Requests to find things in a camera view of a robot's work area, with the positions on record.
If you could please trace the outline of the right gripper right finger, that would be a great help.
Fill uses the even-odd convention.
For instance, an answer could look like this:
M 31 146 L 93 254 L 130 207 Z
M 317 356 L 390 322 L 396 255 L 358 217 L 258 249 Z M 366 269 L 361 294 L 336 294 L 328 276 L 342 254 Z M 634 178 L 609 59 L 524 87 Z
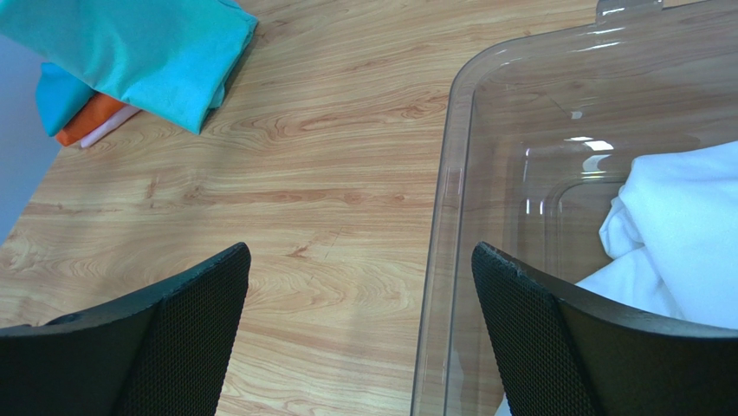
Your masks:
M 734 415 L 737 333 L 607 299 L 485 242 L 471 269 L 513 415 Z

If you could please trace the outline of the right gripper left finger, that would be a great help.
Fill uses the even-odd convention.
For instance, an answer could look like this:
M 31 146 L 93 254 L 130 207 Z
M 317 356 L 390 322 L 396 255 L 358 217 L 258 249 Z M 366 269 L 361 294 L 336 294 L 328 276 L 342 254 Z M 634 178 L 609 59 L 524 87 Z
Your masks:
M 3 328 L 2 414 L 214 414 L 250 262 L 234 244 L 112 301 Z

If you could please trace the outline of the mint green t shirt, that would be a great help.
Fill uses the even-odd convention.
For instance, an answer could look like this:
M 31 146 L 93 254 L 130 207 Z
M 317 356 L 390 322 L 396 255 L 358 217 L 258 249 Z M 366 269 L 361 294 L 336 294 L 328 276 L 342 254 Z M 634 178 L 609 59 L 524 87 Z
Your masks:
M 3 1 L 1 33 L 91 89 L 198 134 L 258 20 L 235 1 Z

